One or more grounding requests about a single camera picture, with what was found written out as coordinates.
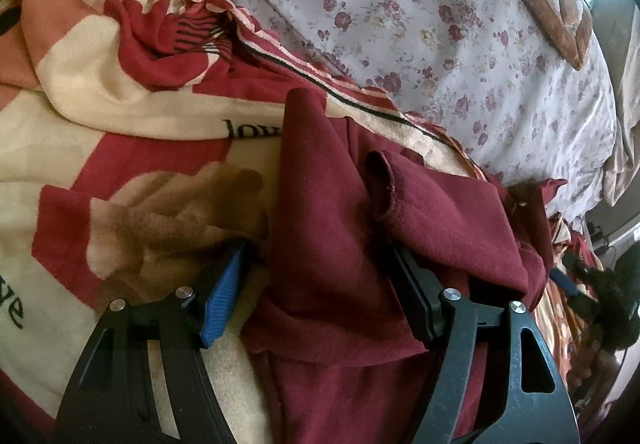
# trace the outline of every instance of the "printed blanket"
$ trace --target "printed blanket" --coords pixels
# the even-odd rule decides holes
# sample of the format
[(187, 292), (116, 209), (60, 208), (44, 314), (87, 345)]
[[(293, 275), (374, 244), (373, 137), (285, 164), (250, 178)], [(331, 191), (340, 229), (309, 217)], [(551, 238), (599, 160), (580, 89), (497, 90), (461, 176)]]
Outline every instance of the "printed blanket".
[[(164, 297), (228, 236), (266, 245), (295, 87), (432, 169), (484, 178), (443, 130), (291, 55), (230, 0), (0, 0), (0, 386), (41, 432), (111, 299)], [(239, 339), (267, 264), (204, 352), (238, 442), (271, 438)]]

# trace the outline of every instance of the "folded red cloth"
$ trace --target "folded red cloth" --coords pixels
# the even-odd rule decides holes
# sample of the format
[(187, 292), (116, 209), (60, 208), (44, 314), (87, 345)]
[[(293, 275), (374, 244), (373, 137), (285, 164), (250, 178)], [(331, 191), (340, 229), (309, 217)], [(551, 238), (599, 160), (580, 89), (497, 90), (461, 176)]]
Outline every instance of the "folded red cloth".
[[(508, 218), (501, 187), (427, 169), (323, 105), (304, 90), (287, 100), (271, 285), (244, 342), (277, 444), (394, 444), (438, 356), (413, 338), (381, 268), (388, 238), (476, 301), (531, 305), (547, 272), (532, 240), (550, 246), (548, 224), (542, 202), (527, 210), (535, 221)], [(485, 359), (478, 345), (459, 434), (473, 427)]]

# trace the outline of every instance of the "blue gripper pad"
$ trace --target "blue gripper pad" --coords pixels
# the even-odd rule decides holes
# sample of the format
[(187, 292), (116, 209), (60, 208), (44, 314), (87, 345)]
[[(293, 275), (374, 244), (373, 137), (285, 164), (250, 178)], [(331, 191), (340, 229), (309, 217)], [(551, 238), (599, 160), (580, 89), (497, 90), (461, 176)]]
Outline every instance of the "blue gripper pad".
[(225, 333), (226, 323), (236, 304), (242, 281), (242, 252), (246, 244), (241, 244), (228, 265), (220, 274), (213, 291), (204, 307), (204, 323), (200, 339), (205, 348)]

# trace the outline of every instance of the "metal screw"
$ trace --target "metal screw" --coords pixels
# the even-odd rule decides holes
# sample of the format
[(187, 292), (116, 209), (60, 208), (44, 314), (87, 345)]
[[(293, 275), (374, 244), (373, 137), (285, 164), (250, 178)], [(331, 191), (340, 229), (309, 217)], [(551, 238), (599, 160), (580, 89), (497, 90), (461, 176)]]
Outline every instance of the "metal screw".
[(462, 294), (460, 294), (460, 291), (454, 288), (448, 288), (443, 290), (442, 295), (451, 301), (457, 301), (462, 297)]
[(511, 310), (517, 312), (518, 314), (524, 314), (527, 308), (524, 306), (524, 303), (521, 301), (512, 301), (510, 303)]
[(115, 299), (111, 303), (109, 303), (109, 310), (111, 312), (117, 312), (124, 309), (124, 306), (126, 304), (127, 303), (122, 298)]
[(188, 285), (183, 285), (175, 290), (175, 295), (180, 299), (190, 298), (193, 294), (193, 289)]

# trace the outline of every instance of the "floral bedsheet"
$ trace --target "floral bedsheet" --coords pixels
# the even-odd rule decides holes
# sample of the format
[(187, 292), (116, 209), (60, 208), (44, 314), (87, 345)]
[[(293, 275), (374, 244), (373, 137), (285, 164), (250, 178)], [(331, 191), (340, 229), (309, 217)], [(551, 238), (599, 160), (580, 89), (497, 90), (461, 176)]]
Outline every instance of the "floral bedsheet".
[(568, 179), (550, 213), (600, 200), (616, 114), (595, 36), (578, 72), (520, 0), (234, 1), (294, 52), (444, 126), (505, 185)]

